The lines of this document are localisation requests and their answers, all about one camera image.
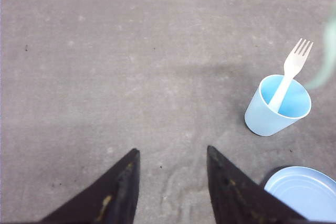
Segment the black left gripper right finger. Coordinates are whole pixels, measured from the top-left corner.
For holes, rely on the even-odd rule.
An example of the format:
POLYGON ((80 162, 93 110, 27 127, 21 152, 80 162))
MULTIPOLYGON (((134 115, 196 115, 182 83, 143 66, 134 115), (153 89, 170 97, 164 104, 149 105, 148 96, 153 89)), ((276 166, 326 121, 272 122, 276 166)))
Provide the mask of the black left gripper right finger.
POLYGON ((216 223, 307 223, 211 145, 207 147, 207 177, 216 223))

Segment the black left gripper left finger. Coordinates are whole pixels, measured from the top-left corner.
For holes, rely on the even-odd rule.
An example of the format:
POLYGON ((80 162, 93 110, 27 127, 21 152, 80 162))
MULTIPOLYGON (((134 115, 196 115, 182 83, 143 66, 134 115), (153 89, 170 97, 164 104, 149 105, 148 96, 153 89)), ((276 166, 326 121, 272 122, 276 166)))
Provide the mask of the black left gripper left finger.
POLYGON ((92 185, 40 223, 133 223, 140 187, 140 151, 133 148, 92 185))

